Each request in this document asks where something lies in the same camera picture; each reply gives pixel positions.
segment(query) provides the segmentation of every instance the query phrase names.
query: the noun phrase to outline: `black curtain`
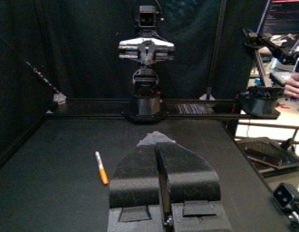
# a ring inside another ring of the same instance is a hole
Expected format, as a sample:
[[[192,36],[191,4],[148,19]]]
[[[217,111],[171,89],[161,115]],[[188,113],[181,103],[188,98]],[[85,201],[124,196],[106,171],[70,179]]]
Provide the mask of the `black curtain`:
[[[129,97],[136,62],[120,60],[118,42],[136,37],[135,0],[42,1],[61,90],[73,98]],[[164,98],[199,98],[207,89],[221,1],[160,0],[160,36],[175,44],[175,60],[156,64]],[[155,5],[155,1],[136,1]],[[267,1],[227,1],[217,45],[215,98],[244,90],[252,58],[243,26],[256,30]]]
[[[18,55],[50,79],[34,2],[0,1],[0,160],[45,115],[53,97]]]

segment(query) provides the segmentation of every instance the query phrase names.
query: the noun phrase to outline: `monitor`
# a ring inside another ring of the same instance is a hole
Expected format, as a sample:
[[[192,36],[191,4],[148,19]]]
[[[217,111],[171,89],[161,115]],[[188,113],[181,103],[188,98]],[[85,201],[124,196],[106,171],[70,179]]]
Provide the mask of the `monitor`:
[[[271,34],[299,34],[299,0],[271,1],[263,32]]]

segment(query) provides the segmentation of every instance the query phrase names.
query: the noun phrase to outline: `black tabletop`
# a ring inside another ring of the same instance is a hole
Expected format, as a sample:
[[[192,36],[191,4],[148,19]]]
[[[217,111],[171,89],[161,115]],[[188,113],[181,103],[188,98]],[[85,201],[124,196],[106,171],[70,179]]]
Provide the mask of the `black tabletop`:
[[[0,231],[106,231],[112,175],[124,155],[159,131],[209,162],[235,232],[285,232],[288,219],[219,121],[46,120],[0,170]]]

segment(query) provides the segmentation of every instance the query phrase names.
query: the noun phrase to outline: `orange pencil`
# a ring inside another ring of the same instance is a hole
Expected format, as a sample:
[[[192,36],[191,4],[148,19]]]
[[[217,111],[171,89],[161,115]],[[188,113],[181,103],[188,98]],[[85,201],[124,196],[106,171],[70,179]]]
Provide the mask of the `orange pencil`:
[[[97,158],[97,166],[98,166],[98,173],[100,173],[101,181],[102,181],[104,185],[108,185],[109,179],[108,179],[108,175],[106,175],[106,172],[104,169],[101,157],[100,157],[100,154],[97,151],[96,151],[96,158]]]

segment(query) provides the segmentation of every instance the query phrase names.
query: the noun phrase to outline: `person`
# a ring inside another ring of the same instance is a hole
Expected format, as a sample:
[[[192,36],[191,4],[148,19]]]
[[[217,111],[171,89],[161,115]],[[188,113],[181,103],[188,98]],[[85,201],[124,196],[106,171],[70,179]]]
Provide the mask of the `person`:
[[[293,73],[285,82],[284,94],[299,99],[299,73]]]

